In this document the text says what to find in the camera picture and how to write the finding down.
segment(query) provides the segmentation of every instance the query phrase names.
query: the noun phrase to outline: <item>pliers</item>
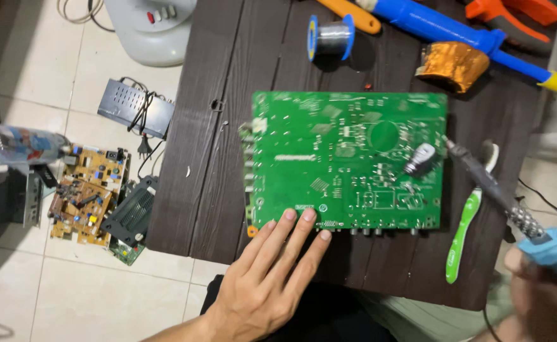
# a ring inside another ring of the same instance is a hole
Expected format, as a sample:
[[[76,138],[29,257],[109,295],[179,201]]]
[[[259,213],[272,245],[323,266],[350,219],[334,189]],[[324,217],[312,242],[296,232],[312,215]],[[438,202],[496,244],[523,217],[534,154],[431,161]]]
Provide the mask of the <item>pliers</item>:
[[[538,54],[551,53],[553,43],[546,36],[520,22],[506,9],[523,12],[543,26],[557,22],[557,6],[548,0],[465,0],[466,18],[479,17],[493,29],[506,33],[506,40]]]

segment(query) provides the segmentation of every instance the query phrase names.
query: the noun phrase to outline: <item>white cable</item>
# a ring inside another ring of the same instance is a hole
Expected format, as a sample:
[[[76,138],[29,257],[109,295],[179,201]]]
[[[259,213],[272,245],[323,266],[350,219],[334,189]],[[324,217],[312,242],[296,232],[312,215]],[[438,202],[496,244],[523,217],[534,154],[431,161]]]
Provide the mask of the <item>white cable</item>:
[[[63,3],[63,6],[62,6],[63,11],[61,11],[61,0],[56,0],[56,11],[59,13],[59,15],[63,19],[65,19],[69,22],[72,22],[74,24],[84,24],[85,22],[91,20],[91,15],[97,15],[97,13],[99,13],[101,8],[103,7],[103,0],[97,0],[97,2],[95,4],[93,4],[91,11],[86,13],[85,16],[82,16],[81,18],[72,19],[72,18],[69,18],[67,16],[67,3],[68,2],[69,2],[69,0],[65,0],[65,2]]]

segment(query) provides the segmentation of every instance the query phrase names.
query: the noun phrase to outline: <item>green circuit board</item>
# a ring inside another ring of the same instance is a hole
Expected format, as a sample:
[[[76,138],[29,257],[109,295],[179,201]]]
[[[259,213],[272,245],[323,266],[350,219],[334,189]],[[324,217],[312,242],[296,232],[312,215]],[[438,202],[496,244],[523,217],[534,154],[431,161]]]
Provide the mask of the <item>green circuit board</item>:
[[[254,93],[240,133],[252,225],[312,207],[322,229],[439,228],[446,104],[427,93]],[[422,143],[438,155],[414,178],[403,167]]]

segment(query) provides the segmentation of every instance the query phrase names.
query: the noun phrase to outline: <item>wooden table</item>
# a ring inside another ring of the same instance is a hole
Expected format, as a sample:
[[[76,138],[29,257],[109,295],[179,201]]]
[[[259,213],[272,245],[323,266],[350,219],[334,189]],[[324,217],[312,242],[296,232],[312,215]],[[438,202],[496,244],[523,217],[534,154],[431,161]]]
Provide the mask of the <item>wooden table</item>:
[[[467,22],[456,0],[423,3]],[[357,36],[351,66],[325,65],[321,71],[306,57],[312,14],[320,23],[337,20],[313,0],[198,1],[147,237],[150,249],[232,263],[248,243],[237,128],[251,119],[253,91],[362,91],[372,83],[378,92],[443,92],[413,77],[425,44],[386,22],[379,35]],[[510,52],[547,64],[546,58]],[[449,101],[449,136],[476,155],[485,139],[499,144],[494,173],[512,193],[539,96],[531,79],[494,65],[467,94]],[[468,232],[457,282],[445,280],[447,251],[472,188],[464,171],[446,161],[440,231],[384,237],[336,232],[317,278],[481,310],[506,224],[490,201]]]

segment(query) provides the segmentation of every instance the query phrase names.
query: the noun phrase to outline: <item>toothbrush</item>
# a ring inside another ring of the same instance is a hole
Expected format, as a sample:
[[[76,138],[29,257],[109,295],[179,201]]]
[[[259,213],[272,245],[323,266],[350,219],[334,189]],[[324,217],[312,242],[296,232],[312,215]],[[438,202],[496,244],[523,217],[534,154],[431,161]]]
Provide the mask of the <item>toothbrush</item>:
[[[496,144],[491,144],[491,147],[484,146],[484,148],[488,150],[491,149],[491,155],[487,156],[485,162],[485,169],[488,173],[491,173],[498,161],[500,148]],[[462,258],[462,251],[465,246],[466,232],[468,231],[473,218],[477,214],[477,211],[479,211],[482,194],[483,191],[481,188],[476,187],[472,190],[471,195],[466,200],[465,207],[462,209],[462,216],[460,218],[460,224],[458,225],[458,231],[456,232],[456,236],[453,238],[452,247],[449,249],[447,262],[445,264],[445,277],[449,284],[453,284],[458,278],[460,259]]]

